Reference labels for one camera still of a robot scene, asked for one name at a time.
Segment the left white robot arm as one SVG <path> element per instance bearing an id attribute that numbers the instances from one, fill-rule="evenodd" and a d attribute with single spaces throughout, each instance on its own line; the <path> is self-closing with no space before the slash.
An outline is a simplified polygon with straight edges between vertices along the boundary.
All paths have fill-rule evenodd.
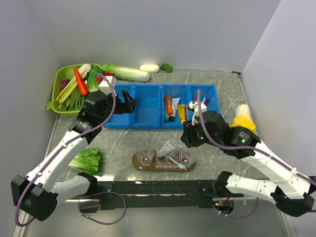
<path id="1" fill-rule="evenodd" d="M 75 178 L 57 183 L 56 180 L 75 158 L 101 132 L 113 114 L 131 114 L 138 101 L 123 89 L 123 100 L 115 93 L 98 90 L 88 95 L 85 107 L 71 123 L 58 146 L 26 176 L 15 176 L 11 181 L 13 203 L 16 211 L 23 210 L 39 221 L 46 220 L 57 205 L 75 196 L 93 198 L 98 191 L 98 181 L 86 172 Z"/>

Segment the clear square organizer tray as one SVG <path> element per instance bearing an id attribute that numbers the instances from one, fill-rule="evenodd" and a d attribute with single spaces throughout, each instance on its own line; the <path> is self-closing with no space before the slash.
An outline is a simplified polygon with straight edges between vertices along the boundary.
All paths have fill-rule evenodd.
<path id="1" fill-rule="evenodd" d="M 174 151 L 174 152 L 170 153 L 169 155 L 173 155 L 173 154 L 176 155 L 175 159 L 176 159 L 176 161 L 178 161 L 178 151 Z M 161 158 L 156 157 L 155 167 L 157 169 L 176 169 L 176 168 L 178 168 L 178 166 L 175 163 L 168 160 L 166 157 L 161 157 Z"/>

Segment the white blue toothbrush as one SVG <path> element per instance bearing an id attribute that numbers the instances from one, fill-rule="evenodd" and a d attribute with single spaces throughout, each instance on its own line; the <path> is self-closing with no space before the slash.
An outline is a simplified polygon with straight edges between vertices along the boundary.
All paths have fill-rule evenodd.
<path id="1" fill-rule="evenodd" d="M 183 165 L 183 164 L 179 163 L 178 161 L 176 161 L 176 159 L 175 159 L 175 158 L 176 158 L 176 155 L 175 155 L 175 154 L 173 154 L 173 155 L 166 155 L 166 158 L 167 158 L 168 160 L 172 161 L 173 163 L 175 163 L 175 164 L 178 166 L 179 169 L 181 169 L 181 170 L 187 170 L 187 168 L 186 168 L 185 165 Z"/>

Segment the white red toothpaste tube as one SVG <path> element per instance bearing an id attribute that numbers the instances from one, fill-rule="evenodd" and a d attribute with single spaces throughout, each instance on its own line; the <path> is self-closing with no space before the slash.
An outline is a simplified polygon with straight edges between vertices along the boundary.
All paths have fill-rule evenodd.
<path id="1" fill-rule="evenodd" d="M 177 148 L 178 146 L 172 141 L 166 141 L 164 146 L 162 147 L 163 151 L 161 152 L 161 154 L 163 157 L 165 157 L 166 155 L 169 155 L 170 153 L 177 150 Z"/>

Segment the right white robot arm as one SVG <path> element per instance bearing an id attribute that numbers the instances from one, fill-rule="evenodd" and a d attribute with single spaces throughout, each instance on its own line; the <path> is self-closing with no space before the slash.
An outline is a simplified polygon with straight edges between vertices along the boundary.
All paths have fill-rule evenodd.
<path id="1" fill-rule="evenodd" d="M 218 195 L 226 197 L 232 193 L 264 199 L 292 217 L 315 212 L 312 193 L 316 190 L 316 178 L 303 175 L 283 162 L 248 128 L 229 127 L 219 113 L 206 111 L 183 123 L 181 141 L 187 148 L 203 144 L 218 147 L 267 177 L 266 180 L 249 179 L 223 171 L 216 180 Z"/>

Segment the clear plastic cup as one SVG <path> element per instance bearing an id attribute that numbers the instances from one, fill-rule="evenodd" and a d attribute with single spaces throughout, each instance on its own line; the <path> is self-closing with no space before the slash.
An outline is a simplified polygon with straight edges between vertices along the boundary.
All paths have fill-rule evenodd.
<path id="1" fill-rule="evenodd" d="M 186 168 L 190 168 L 197 160 L 194 149 L 180 148 L 178 151 L 179 163 Z"/>
<path id="2" fill-rule="evenodd" d="M 143 166 L 149 166 L 153 162 L 154 149 L 149 145 L 143 145 L 137 148 L 136 158 Z"/>

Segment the white toothpaste tube blue cap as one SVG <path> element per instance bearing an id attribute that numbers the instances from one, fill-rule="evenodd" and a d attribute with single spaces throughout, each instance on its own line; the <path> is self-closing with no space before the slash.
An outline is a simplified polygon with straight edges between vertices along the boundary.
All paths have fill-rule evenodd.
<path id="1" fill-rule="evenodd" d="M 162 148 L 158 150 L 157 157 L 158 158 L 164 157 L 168 155 L 169 153 L 171 153 L 172 151 L 175 151 L 176 149 L 177 149 L 177 145 L 175 145 L 172 141 L 166 141 L 164 145 L 162 146 Z"/>

